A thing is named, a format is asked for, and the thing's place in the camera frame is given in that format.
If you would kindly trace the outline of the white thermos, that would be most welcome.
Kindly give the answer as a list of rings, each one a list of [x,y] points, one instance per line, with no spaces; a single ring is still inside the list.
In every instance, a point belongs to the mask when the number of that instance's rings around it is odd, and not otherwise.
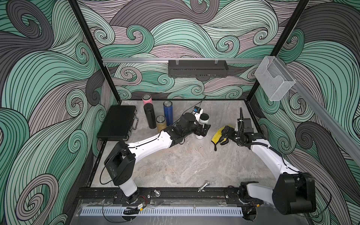
[[[209,117],[208,114],[202,113],[202,114],[200,115],[200,118],[199,118],[199,123],[200,123],[201,125],[208,124],[209,118],[210,118],[210,117]],[[204,137],[203,137],[203,136],[197,136],[197,135],[196,135],[196,138],[199,139],[199,140],[201,140],[201,139],[203,139]]]

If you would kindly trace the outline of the yellow grey cleaning cloth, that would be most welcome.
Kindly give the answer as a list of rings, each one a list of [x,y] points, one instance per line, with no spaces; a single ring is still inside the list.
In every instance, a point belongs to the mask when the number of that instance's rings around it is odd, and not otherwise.
[[[226,145],[229,143],[227,133],[231,127],[229,125],[221,127],[212,137],[211,142],[214,145],[214,151],[217,151],[217,145]]]

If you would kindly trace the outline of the gold thermos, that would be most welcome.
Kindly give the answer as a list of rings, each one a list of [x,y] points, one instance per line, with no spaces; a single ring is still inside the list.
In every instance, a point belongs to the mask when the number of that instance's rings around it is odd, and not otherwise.
[[[157,125],[157,131],[160,133],[163,129],[167,127],[167,120],[165,116],[159,115],[156,117],[156,125]]]

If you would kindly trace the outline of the blue thermos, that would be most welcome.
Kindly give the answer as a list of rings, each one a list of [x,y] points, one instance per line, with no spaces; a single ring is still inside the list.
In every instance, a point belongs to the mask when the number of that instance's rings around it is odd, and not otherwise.
[[[164,101],[163,103],[164,116],[166,118],[167,126],[173,124],[173,103],[169,100]]]

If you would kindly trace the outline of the black thermos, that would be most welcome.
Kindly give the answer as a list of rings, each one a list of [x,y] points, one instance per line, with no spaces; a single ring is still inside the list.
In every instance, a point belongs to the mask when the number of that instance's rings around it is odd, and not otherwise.
[[[148,122],[148,126],[150,129],[155,129],[157,127],[156,125],[156,117],[155,117],[155,111],[152,103],[147,103],[143,106],[145,116]]]

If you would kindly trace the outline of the pink thermos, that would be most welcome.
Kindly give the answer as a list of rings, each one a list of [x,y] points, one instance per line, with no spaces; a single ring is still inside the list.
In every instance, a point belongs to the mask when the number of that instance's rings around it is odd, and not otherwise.
[[[152,96],[150,94],[144,94],[142,96],[142,102],[143,102],[144,105],[152,104]]]

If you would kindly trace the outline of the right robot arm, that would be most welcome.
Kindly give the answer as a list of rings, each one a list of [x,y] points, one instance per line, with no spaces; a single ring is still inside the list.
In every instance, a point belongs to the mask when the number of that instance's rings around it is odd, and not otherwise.
[[[226,125],[221,136],[241,147],[249,148],[265,163],[276,179],[274,188],[262,186],[256,181],[241,183],[241,200],[259,199],[273,205],[283,215],[316,211],[315,179],[287,162],[263,134],[254,132],[250,119],[238,119],[237,128]]]

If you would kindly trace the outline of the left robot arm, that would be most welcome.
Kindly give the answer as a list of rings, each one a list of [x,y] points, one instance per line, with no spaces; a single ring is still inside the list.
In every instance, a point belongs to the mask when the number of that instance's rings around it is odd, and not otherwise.
[[[153,137],[129,144],[124,141],[117,142],[106,158],[104,168],[110,175],[111,182],[119,187],[126,197],[137,197],[138,186],[132,178],[137,162],[160,150],[182,143],[191,134],[205,137],[210,127],[210,124],[200,122],[200,116],[186,112],[179,121],[162,129]]]

